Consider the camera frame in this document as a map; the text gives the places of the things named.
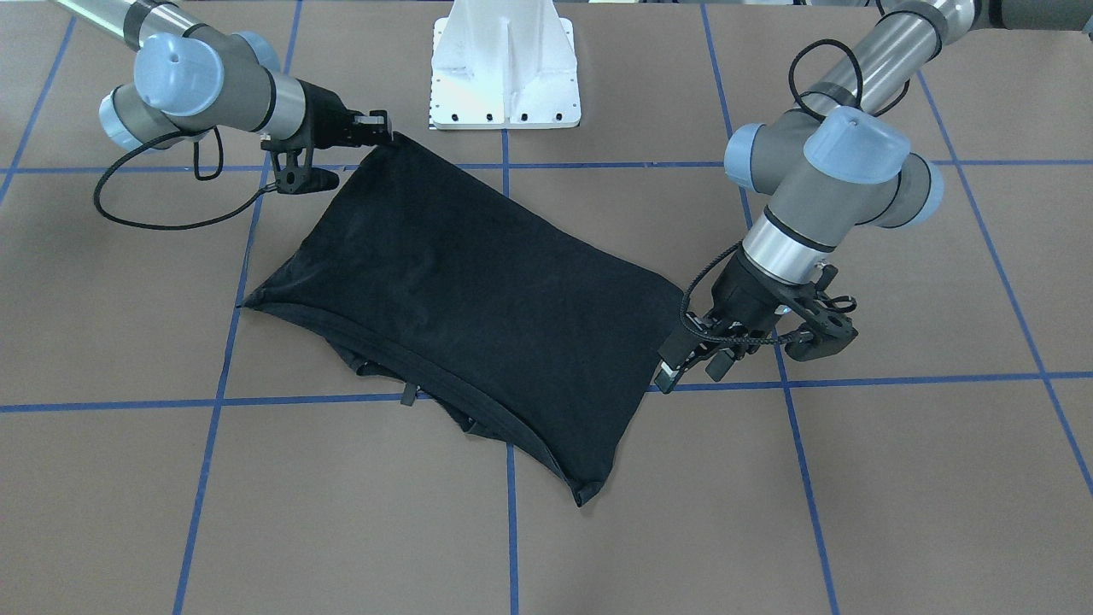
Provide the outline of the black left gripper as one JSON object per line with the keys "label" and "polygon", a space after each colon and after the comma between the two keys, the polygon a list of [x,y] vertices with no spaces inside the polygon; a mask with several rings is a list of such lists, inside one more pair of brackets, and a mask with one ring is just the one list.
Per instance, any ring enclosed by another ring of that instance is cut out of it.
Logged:
{"label": "black left gripper", "polygon": [[[713,307],[703,318],[687,316],[692,293],[700,281],[719,262],[727,260],[712,288]],[[653,385],[665,395],[675,390],[681,378],[693,366],[700,351],[715,353],[707,359],[705,372],[713,382],[721,382],[738,360],[737,347],[790,345],[808,342],[808,330],[800,327],[777,338],[769,338],[780,315],[776,308],[795,303],[808,288],[769,275],[751,257],[742,252],[725,252],[700,270],[683,292],[683,330],[674,330],[658,350],[659,365]]]}

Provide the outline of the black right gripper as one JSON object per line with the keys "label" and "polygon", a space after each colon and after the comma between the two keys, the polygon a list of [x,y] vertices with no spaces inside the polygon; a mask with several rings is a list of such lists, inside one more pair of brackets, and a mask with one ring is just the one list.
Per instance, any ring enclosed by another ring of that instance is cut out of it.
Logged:
{"label": "black right gripper", "polygon": [[346,108],[332,91],[306,81],[301,81],[299,85],[303,87],[305,110],[295,139],[303,140],[305,145],[324,150],[393,144],[386,110],[371,110],[365,115]]}

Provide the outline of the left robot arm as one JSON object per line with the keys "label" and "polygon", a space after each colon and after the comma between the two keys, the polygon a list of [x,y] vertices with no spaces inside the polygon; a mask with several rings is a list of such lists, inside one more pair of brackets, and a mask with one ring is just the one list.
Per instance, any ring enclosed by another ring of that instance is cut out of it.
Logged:
{"label": "left robot arm", "polygon": [[850,296],[832,297],[832,253],[853,227],[920,225],[944,201],[944,178],[912,151],[882,115],[921,67],[975,29],[1090,34],[1089,1],[886,1],[855,46],[816,40],[844,59],[809,87],[787,81],[794,105],[772,125],[734,129],[722,156],[742,190],[769,196],[741,243],[714,262],[710,311],[691,311],[684,292],[678,326],[659,351],[657,389],[672,392],[687,370],[726,372],[764,345],[797,362],[827,358],[857,338]]}

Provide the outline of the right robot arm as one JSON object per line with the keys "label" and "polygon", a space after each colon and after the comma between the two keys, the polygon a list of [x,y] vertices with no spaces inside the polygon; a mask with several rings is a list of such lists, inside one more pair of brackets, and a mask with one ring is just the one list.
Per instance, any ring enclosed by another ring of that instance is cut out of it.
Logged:
{"label": "right robot arm", "polygon": [[132,82],[114,87],[98,109],[102,129],[125,151],[172,147],[219,127],[261,137],[261,147],[278,155],[393,137],[383,110],[352,110],[336,93],[284,73],[257,32],[226,34],[172,1],[61,5],[134,52]]}

